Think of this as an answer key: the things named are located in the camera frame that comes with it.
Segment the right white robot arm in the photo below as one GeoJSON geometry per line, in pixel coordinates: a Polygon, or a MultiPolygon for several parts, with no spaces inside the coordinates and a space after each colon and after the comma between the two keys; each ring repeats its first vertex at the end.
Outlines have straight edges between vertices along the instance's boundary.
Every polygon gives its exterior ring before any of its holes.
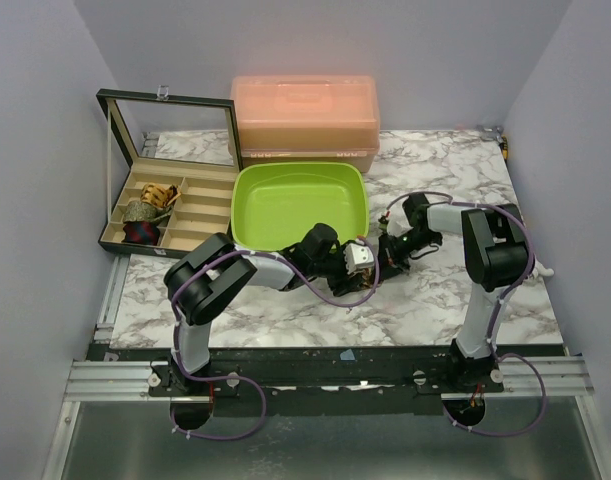
{"type": "Polygon", "coordinates": [[[379,219],[379,280],[409,272],[411,262],[420,259],[424,249],[440,247],[445,234],[462,238],[472,289],[441,375],[452,389],[465,392],[496,367],[496,338],[506,301],[532,272],[536,258],[517,205],[459,202],[448,194],[432,203],[430,195],[421,191],[396,198],[409,224],[398,236],[388,233],[390,207],[379,219]]]}

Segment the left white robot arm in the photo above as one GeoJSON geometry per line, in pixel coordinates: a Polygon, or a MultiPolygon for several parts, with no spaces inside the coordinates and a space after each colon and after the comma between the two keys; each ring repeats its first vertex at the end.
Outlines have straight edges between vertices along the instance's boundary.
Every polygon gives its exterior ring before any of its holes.
{"type": "Polygon", "coordinates": [[[374,295],[381,276],[377,248],[363,237],[340,243],[337,232],[323,223],[279,251],[252,250],[224,233],[211,235],[164,277],[176,317],[173,384],[194,395],[216,379],[205,370],[211,323],[244,287],[291,291],[304,286],[329,305],[352,309],[374,295]]]}

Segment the green plastic tray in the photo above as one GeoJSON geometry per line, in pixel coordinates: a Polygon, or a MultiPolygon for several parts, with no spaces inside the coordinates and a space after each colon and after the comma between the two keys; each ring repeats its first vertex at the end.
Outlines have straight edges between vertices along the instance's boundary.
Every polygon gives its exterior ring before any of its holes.
{"type": "Polygon", "coordinates": [[[250,166],[237,177],[230,225],[235,243],[278,251],[301,241],[316,224],[333,228],[342,242],[369,232],[370,208],[362,174],[331,162],[250,166]]]}

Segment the floral patterned tie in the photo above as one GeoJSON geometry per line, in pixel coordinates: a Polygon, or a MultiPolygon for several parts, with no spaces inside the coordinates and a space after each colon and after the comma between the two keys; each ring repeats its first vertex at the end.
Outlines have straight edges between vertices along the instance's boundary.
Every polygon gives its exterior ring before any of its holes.
{"type": "Polygon", "coordinates": [[[382,270],[380,270],[379,275],[376,275],[375,268],[359,270],[351,277],[352,292],[371,290],[374,285],[380,286],[383,280],[382,270]]]}

